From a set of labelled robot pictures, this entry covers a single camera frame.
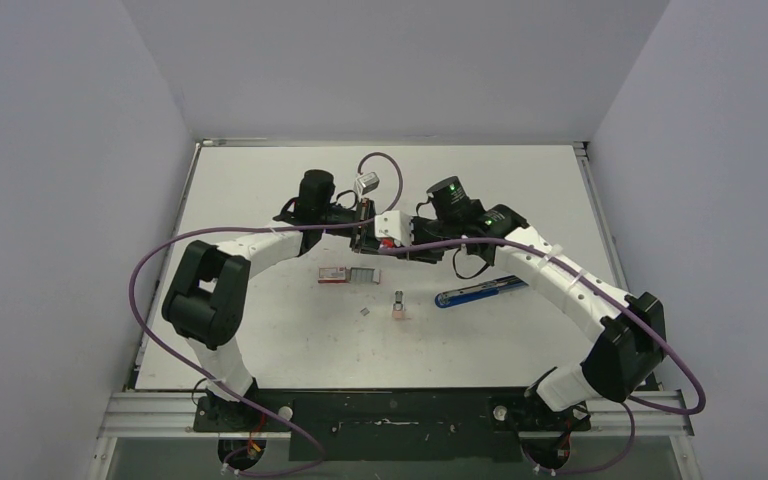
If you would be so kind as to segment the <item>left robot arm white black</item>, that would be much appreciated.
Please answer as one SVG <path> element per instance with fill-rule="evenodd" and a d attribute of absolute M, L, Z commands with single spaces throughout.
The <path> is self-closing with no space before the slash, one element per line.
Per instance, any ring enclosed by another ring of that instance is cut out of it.
<path fill-rule="evenodd" d="M 337 203 L 334 177 L 305 172 L 298 194 L 264 227 L 211 244 L 189 243 L 174 273 L 161 315 L 193 349 L 219 398 L 219 416 L 242 431 L 257 420 L 259 405 L 247 396 L 256 381 L 235 340 L 242 323 L 249 281 L 266 269 L 310 251 L 330 232 L 354 239 L 372 224 L 376 207 L 357 194 L 353 207 Z"/>

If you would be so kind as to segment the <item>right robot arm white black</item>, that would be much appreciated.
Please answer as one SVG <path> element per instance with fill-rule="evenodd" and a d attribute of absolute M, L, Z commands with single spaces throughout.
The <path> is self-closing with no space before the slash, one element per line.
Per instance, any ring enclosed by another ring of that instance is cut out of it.
<path fill-rule="evenodd" d="M 431 186 L 427 195 L 436 217 L 413 218 L 414 244 L 468 239 L 467 254 L 523 280 L 592 344 L 583 360 L 554 367 L 528 387 L 525 414 L 532 425 L 551 428 L 566 409 L 585 400 L 624 402 L 663 361 L 664 349 L 652 337 L 666 335 L 657 297 L 635 297 L 603 282 L 509 207 L 486 209 L 471 199 L 455 176 Z"/>

